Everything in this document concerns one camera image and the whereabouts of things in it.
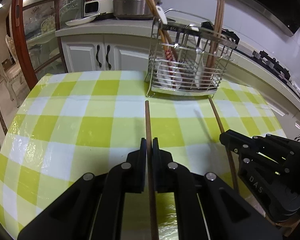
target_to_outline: cabinet door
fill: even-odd
[[[105,35],[106,69],[148,69],[150,38],[131,35]]]
[[[61,38],[68,72],[105,69],[103,35],[73,35]]]

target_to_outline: wooden chopstick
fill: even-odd
[[[216,117],[216,120],[217,120],[217,123],[218,123],[218,126],[219,126],[219,129],[220,129],[220,133],[224,133],[225,132],[225,129],[223,128],[223,125],[222,125],[222,122],[221,122],[221,119],[220,119],[220,116],[218,114],[218,111],[212,101],[212,99],[209,97],[209,102],[210,102],[210,105],[212,107],[212,110],[213,110],[213,113],[214,113],[214,116]],[[237,174],[236,174],[236,171],[235,171],[235,165],[234,165],[234,160],[232,158],[232,154],[231,152],[226,148],[226,152],[227,152],[227,157],[228,157],[228,162],[229,162],[229,166],[230,166],[230,172],[231,172],[231,178],[232,178],[232,184],[233,184],[233,189],[238,193],[240,194],[239,192],[239,184],[238,184],[238,178],[237,178]]]
[[[146,0],[146,2],[148,4],[153,16],[158,18],[159,15],[158,15],[157,8],[155,6],[154,0]],[[166,30],[163,30],[163,31],[159,32],[159,35],[161,36],[162,42],[163,42],[163,40],[165,40],[164,43],[167,43],[167,41],[168,41],[169,44],[172,44],[172,39],[171,39],[169,33]],[[177,54],[176,50],[172,47],[170,47],[170,49],[173,53],[173,56],[175,57],[175,60],[178,60],[178,54]]]
[[[221,38],[221,32],[222,32],[223,14],[225,11],[225,1],[224,0],[221,0],[221,5],[222,6],[220,7],[220,12],[219,12],[220,15],[219,15],[219,23],[218,23],[218,38]],[[219,43],[215,43],[215,47],[213,49],[214,53],[217,52],[218,47],[219,47]],[[212,62],[211,62],[211,68],[214,67],[216,60],[217,60],[216,57],[213,56]]]
[[[150,122],[150,107],[149,107],[148,100],[145,102],[145,106],[146,106],[146,140],[147,140],[147,163],[148,163],[151,239],[159,240],[157,208],[156,208],[156,201],[155,201],[153,167],[152,167],[152,137],[151,137],[151,122]]]
[[[221,6],[221,0],[217,0],[217,10],[216,10],[216,16],[214,20],[214,26],[213,30],[216,32],[219,30],[219,16],[220,16],[220,6]],[[211,68],[211,63],[212,63],[212,58],[213,58],[213,51],[215,48],[215,41],[210,42],[210,50],[209,50],[209,55],[207,58],[207,63],[206,66],[207,68]]]

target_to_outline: cooking pot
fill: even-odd
[[[114,16],[124,20],[147,20],[153,15],[146,0],[113,0]]]

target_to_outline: kitchen counter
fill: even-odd
[[[151,37],[153,20],[115,20],[108,19],[61,29],[55,32],[57,37],[81,34],[124,34]]]
[[[179,19],[175,17],[173,18],[178,22],[182,22],[185,24],[194,23],[185,19]],[[104,21],[92,22],[84,25],[64,28],[56,31],[55,35],[57,37],[65,37],[83,34],[117,34],[150,37],[152,23],[152,20],[137,21],[108,19]],[[239,42],[239,44],[248,47],[247,44],[241,41]],[[233,71],[231,71],[231,79],[236,79],[236,82],[241,82],[242,84],[252,86],[257,90],[264,89],[265,87],[262,85],[262,83],[266,83],[272,88],[274,88],[276,91],[278,91],[280,94],[282,94],[285,98],[287,98],[298,109],[298,111],[300,111],[300,99],[289,88],[287,88],[285,84],[283,84],[278,78],[276,78],[273,74],[268,72],[262,66],[256,64],[251,59],[243,56],[242,54],[236,51],[233,51],[232,53],[231,62],[232,68],[233,66],[237,67],[233,69]],[[247,79],[247,75],[245,75],[244,79],[238,80],[238,77],[242,74],[242,72],[252,74],[253,76],[259,79],[259,82],[253,80],[251,81],[251,83],[249,78]],[[267,91],[261,91],[261,94],[263,96],[266,96]]]

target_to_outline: wire basket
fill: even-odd
[[[165,14],[169,11],[208,20],[175,9]],[[163,43],[159,30],[168,31],[173,44]],[[170,20],[165,25],[154,18],[146,76],[150,82],[147,96],[150,91],[181,96],[216,93],[236,46],[230,37],[215,31]]]

